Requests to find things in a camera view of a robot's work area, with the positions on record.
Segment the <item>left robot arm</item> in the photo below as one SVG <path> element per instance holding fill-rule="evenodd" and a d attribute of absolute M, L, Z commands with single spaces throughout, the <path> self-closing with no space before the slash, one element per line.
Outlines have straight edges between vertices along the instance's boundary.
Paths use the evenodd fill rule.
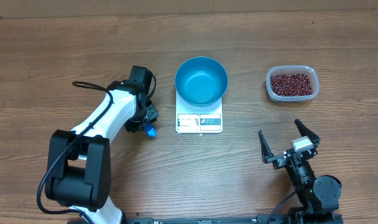
<path fill-rule="evenodd" d="M 155 75 L 133 66 L 129 78 L 107 87 L 74 81 L 73 86 L 103 91 L 104 100 L 70 131 L 56 130 L 48 150 L 47 171 L 37 190 L 37 206 L 46 214 L 77 213 L 84 223 L 127 223 L 111 197 L 110 145 L 125 128 L 155 137 L 159 114 L 151 102 Z"/>

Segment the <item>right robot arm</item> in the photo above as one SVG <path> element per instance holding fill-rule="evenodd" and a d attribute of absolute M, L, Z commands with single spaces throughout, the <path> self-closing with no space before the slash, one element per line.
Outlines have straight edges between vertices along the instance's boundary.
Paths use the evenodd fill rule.
<path fill-rule="evenodd" d="M 339 208 L 342 183 L 332 175 L 315 176 L 309 159 L 315 157 L 320 137 L 299 119 L 295 125 L 301 135 L 291 142 L 291 148 L 274 155 L 261 131 L 258 132 L 262 162 L 271 163 L 275 170 L 284 168 L 294 191 L 286 196 L 268 215 L 256 216 L 256 223 L 330 223 L 343 222 Z"/>

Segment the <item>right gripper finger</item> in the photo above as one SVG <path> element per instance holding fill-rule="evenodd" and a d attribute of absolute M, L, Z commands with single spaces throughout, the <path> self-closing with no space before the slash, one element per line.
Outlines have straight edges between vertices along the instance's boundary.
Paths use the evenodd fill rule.
<path fill-rule="evenodd" d="M 265 140 L 265 137 L 264 137 L 262 131 L 259 131 L 258 135 L 259 135 L 259 140 L 260 140 L 260 144 L 261 144 L 262 162 L 263 163 L 269 163 L 270 158 L 272 158 L 274 155 L 273 155 L 272 151 L 270 150 L 270 147 L 269 147 L 267 141 Z"/>
<path fill-rule="evenodd" d="M 296 119 L 294 123 L 302 137 L 307 136 L 313 144 L 320 143 L 320 137 L 308 129 L 299 119 Z"/>

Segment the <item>blue plastic measuring scoop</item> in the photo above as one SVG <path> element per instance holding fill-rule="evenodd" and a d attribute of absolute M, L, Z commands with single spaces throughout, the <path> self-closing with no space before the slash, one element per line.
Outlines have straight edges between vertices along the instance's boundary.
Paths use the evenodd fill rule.
<path fill-rule="evenodd" d="M 146 124 L 144 126 L 144 131 L 148 135 L 148 137 L 155 138 L 157 136 L 157 132 L 151 124 Z"/>

